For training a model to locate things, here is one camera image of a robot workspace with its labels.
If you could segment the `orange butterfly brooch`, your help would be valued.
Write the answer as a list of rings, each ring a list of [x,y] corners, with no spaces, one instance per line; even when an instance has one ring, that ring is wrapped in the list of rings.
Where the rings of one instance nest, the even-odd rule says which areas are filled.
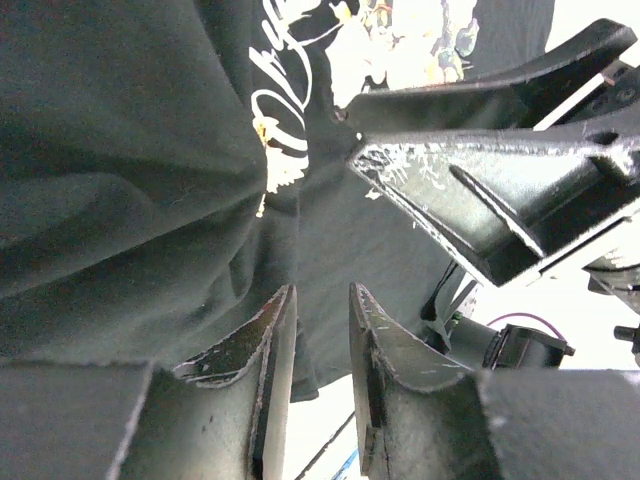
[[[269,142],[271,141],[271,139],[274,136],[274,130],[275,127],[277,126],[277,124],[279,123],[278,120],[276,120],[273,117],[268,117],[268,116],[256,116],[253,121],[253,127],[254,130],[256,131],[256,134],[258,135],[266,158],[267,158],[267,183],[266,183],[266,192],[263,194],[262,198],[261,198],[261,202],[260,202],[260,206],[256,212],[256,217],[257,218],[262,218],[264,215],[264,211],[265,211],[265,201],[266,201],[266,195],[268,193],[270,194],[276,194],[279,188],[279,184],[277,182],[277,178],[276,178],[276,160],[275,160],[275,154],[277,152],[280,152],[280,149],[272,147],[269,145]]]

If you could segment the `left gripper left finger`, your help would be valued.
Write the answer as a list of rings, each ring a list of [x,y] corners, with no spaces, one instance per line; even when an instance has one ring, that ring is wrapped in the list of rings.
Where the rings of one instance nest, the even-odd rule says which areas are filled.
[[[172,370],[152,362],[1,366],[5,479],[278,479],[297,292]]]

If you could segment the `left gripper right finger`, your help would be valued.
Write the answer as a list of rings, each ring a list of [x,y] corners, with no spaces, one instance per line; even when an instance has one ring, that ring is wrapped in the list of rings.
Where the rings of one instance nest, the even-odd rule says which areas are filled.
[[[362,473],[371,479],[635,479],[639,376],[470,371],[349,288]]]

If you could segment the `black printed t-shirt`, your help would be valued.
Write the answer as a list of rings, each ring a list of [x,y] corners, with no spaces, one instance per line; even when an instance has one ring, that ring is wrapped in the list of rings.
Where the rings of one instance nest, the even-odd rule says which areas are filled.
[[[351,369],[348,287],[420,333],[461,269],[346,160],[358,94],[542,55],[551,1],[5,1],[1,355],[168,368],[298,290],[293,401]],[[279,121],[269,145],[256,116]]]

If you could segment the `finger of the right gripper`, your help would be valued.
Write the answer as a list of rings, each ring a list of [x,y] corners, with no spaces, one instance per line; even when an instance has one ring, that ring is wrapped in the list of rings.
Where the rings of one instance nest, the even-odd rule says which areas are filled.
[[[639,138],[606,127],[368,135],[350,168],[480,283],[601,256],[639,208]]]
[[[477,80],[357,95],[346,124],[360,133],[531,128],[637,42],[599,19],[550,52]]]

